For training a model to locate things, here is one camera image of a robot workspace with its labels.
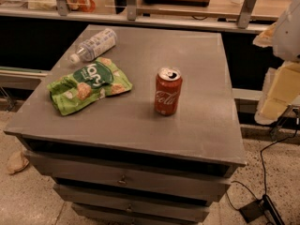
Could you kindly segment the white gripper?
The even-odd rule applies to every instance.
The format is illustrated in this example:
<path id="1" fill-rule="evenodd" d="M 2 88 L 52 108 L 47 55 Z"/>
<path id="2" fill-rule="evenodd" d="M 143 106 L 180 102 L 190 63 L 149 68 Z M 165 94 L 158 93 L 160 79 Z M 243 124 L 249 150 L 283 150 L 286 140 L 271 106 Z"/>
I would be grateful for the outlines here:
<path id="1" fill-rule="evenodd" d="M 277 23 L 256 36 L 253 44 L 261 48 L 273 46 L 274 56 L 285 60 L 279 68 L 267 70 L 254 116 L 258 124 L 270 125 L 300 95 L 300 0 L 292 0 Z"/>

